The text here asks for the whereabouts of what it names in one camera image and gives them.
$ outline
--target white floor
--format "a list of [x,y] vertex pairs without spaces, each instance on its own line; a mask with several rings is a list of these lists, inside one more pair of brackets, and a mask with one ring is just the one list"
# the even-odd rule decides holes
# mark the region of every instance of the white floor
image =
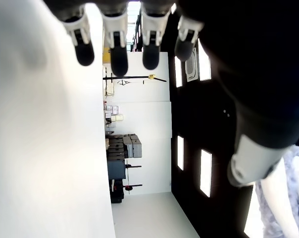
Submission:
[[199,238],[171,192],[125,196],[112,212],[116,238]]

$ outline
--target black wall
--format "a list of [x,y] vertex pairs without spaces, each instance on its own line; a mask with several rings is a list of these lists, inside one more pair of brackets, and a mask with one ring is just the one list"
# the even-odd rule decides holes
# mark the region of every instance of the black wall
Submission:
[[[169,17],[161,46],[161,51],[169,55],[172,192],[200,237],[216,234],[244,237],[252,188],[232,187],[226,176],[234,152],[234,103],[214,78],[187,83],[184,64],[183,86],[176,88],[174,47],[178,21],[177,14]],[[177,166],[178,135],[184,138],[183,171]],[[199,188],[201,149],[212,153],[210,198]]]

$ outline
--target white wall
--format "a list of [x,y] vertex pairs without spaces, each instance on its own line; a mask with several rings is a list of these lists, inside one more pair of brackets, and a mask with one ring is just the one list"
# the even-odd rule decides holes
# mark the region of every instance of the white wall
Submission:
[[112,204],[116,238],[199,238],[171,192]]
[[123,121],[116,122],[115,134],[135,133],[142,143],[142,158],[126,160],[142,168],[129,169],[129,184],[143,184],[126,195],[171,191],[171,103],[169,97],[169,72],[167,53],[160,53],[155,70],[147,70],[142,63],[142,52],[129,52],[128,76],[155,74],[167,82],[126,79],[133,83],[121,86],[115,84],[114,96],[105,100],[108,105],[119,106]]
[[95,62],[42,1],[0,1],[0,238],[114,238],[102,106],[102,21]]
[[[131,82],[127,85],[119,85],[115,81],[114,97],[107,97],[107,102],[134,103],[134,102],[169,102],[169,71],[168,54],[161,52],[159,64],[154,70],[147,70],[142,63],[143,52],[128,52],[129,69],[126,76],[148,76],[155,74],[157,78],[167,80],[166,83],[143,79],[125,79]],[[111,76],[110,64],[107,67],[108,77]]]

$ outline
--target robotic hand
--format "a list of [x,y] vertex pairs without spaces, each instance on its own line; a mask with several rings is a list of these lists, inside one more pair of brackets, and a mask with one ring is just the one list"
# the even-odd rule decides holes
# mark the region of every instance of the robotic hand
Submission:
[[[175,0],[143,0],[143,64],[155,69],[159,48]],[[111,67],[117,76],[128,69],[127,0],[93,0],[101,11]],[[94,60],[86,0],[45,0],[64,24],[78,62]],[[244,186],[267,177],[287,148],[299,139],[299,2],[179,0],[181,11],[175,55],[187,60],[200,39],[237,110],[235,154],[228,179]]]

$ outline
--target rectangular light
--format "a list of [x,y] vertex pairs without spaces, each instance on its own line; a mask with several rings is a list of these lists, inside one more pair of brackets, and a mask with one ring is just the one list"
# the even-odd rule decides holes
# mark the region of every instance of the rectangular light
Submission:
[[181,61],[175,57],[176,87],[183,86],[183,78],[181,74]]
[[201,150],[200,189],[210,197],[212,154]]
[[200,81],[211,79],[210,59],[198,40]]
[[171,6],[171,14],[174,14],[174,12],[176,11],[176,4],[174,3],[172,6]]
[[181,170],[184,170],[184,139],[180,136],[177,139],[177,164]]

